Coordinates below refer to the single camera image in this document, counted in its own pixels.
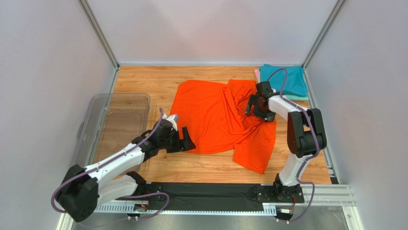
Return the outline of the orange t shirt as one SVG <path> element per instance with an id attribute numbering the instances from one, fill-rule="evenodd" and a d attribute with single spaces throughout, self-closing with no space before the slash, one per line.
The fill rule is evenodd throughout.
<path id="1" fill-rule="evenodd" d="M 233 150 L 233 162 L 256 173 L 265 173 L 275 145 L 277 123 L 245 114 L 250 96 L 255 92 L 254 80 L 181 83 L 170 113 L 179 116 L 179 127 L 188 128 L 196 145 L 189 153 Z"/>

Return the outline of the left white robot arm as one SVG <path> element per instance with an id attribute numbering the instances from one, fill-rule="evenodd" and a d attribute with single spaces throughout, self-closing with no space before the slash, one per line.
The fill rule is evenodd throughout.
<path id="1" fill-rule="evenodd" d="M 71 166 L 51 196 L 53 209 L 82 222 L 97 207 L 118 198 L 164 196 L 161 191 L 148 193 L 146 180 L 127 170 L 156 156 L 160 150 L 175 153 L 195 149 L 187 127 L 178 129 L 177 121 L 177 115 L 162 115 L 152 130 L 145 131 L 116 154 L 85 167 Z"/>

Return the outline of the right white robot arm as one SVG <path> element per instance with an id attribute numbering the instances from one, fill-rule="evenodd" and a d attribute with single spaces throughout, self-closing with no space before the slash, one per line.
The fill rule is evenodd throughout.
<path id="1" fill-rule="evenodd" d="M 256 84 L 256 93 L 250 96 L 245 114 L 267 122 L 280 115 L 287 121 L 290 154 L 273 185 L 257 188 L 258 200 L 303 202 L 300 179 L 311 159 L 327 146 L 321 111 L 296 104 L 273 89 L 268 81 L 263 81 Z"/>

